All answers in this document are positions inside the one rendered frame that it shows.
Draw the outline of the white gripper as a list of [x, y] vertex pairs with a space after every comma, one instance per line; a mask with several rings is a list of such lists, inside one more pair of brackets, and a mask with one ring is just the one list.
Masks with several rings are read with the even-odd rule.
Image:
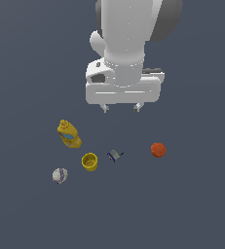
[[139, 112], [144, 102], [155, 102], [161, 93], [161, 83], [165, 72], [161, 68], [143, 69], [140, 81], [125, 87], [116, 85], [116, 73], [112, 66], [107, 66], [104, 58], [91, 62], [86, 71], [86, 100], [89, 104], [99, 104], [104, 113], [109, 113], [106, 104], [136, 103], [134, 112]]

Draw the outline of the small grey blue clamp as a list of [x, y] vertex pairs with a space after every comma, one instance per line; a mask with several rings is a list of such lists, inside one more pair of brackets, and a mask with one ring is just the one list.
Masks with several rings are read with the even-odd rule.
[[111, 151], [107, 154], [108, 158], [110, 158], [112, 161], [116, 161], [116, 160], [119, 159], [122, 155], [123, 155], [123, 153], [118, 154], [115, 150], [111, 150]]

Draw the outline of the orange ball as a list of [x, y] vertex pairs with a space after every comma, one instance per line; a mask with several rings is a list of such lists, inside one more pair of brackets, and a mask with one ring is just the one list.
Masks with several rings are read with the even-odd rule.
[[166, 146], [162, 143], [154, 143], [151, 146], [151, 154], [156, 158], [161, 158], [166, 154]]

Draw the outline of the yellow mustard bottle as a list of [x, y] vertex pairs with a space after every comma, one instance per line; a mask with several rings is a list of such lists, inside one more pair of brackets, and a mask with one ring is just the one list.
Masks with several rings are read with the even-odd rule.
[[81, 147], [82, 141], [78, 135], [78, 131], [69, 121], [61, 120], [57, 128], [57, 133], [68, 148]]

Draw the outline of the yellow cup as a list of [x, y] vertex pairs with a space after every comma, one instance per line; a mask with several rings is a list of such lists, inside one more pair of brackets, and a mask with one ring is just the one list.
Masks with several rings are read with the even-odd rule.
[[97, 169], [97, 156], [94, 153], [87, 153], [82, 157], [82, 165], [88, 171], [95, 171]]

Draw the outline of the white purple baseball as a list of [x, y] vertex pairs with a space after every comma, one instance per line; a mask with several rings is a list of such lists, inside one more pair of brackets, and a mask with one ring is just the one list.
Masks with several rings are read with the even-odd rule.
[[65, 168], [57, 168], [53, 172], [53, 181], [57, 184], [62, 184], [68, 176], [68, 172]]

